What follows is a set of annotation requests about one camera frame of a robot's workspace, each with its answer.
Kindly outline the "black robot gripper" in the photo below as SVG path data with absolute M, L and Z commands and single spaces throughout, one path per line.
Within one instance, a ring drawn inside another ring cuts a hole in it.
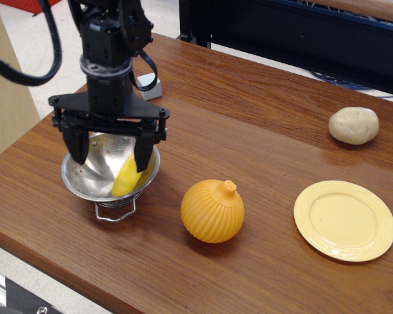
M 136 138 L 134 159 L 137 172 L 147 169 L 153 145 L 167 138 L 168 109 L 143 100 L 134 91 L 133 65 L 104 67 L 83 63 L 87 91 L 51 96 L 53 124 L 63 134 L 72 159 L 86 162 L 89 132 L 97 131 Z

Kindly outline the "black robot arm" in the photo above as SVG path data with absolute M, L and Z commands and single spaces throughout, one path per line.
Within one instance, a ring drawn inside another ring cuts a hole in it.
M 70 1 L 83 53 L 80 65 L 86 75 L 83 93 L 52 96 L 52 121 L 63 135 L 71 157 L 85 163 L 92 131 L 134 137 L 138 171 L 147 169 L 154 145 L 166 139 L 167 109 L 139 97 L 155 87 L 138 86 L 133 59 L 141 56 L 153 71 L 154 61 L 144 47 L 153 41 L 153 24 L 140 1 Z

